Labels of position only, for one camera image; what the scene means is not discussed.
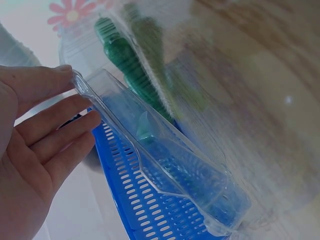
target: hand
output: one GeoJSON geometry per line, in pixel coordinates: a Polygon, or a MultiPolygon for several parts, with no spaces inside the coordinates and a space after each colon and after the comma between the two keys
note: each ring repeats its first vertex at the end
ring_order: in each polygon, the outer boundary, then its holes
{"type": "Polygon", "coordinates": [[[70,90],[70,66],[0,66],[0,239],[32,239],[64,180],[90,152],[100,116],[89,100],[70,96],[14,127],[16,118],[70,90]]]}

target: green plastic item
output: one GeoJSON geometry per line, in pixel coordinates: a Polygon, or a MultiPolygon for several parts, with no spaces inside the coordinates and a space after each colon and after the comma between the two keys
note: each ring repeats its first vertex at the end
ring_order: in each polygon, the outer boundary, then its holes
{"type": "Polygon", "coordinates": [[[94,25],[96,35],[103,44],[104,53],[124,74],[130,90],[151,105],[169,122],[172,117],[163,106],[158,93],[149,80],[136,52],[126,38],[121,36],[110,18],[101,17],[94,25]]]}

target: blue plastic basket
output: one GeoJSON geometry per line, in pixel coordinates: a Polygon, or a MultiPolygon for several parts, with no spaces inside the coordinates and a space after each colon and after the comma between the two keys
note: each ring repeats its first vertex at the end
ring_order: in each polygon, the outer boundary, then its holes
{"type": "Polygon", "coordinates": [[[96,149],[123,225],[131,240],[221,240],[208,233],[187,198],[158,193],[143,177],[132,146],[102,123],[96,149]]]}

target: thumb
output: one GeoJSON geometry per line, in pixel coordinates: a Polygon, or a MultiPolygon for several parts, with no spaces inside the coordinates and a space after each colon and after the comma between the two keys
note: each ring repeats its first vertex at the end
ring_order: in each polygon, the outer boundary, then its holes
{"type": "Polygon", "coordinates": [[[56,68],[0,66],[0,81],[15,92],[20,104],[35,102],[60,93],[70,85],[72,77],[70,65],[56,68]]]}

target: transparent plastic lid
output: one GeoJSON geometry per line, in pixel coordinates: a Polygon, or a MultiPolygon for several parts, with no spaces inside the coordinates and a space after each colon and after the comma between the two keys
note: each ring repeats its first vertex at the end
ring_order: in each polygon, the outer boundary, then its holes
{"type": "Polygon", "coordinates": [[[140,170],[160,193],[192,200],[208,231],[230,235],[251,206],[220,164],[208,159],[171,123],[106,70],[86,80],[74,72],[79,94],[92,100],[113,131],[136,149],[140,170]]]}

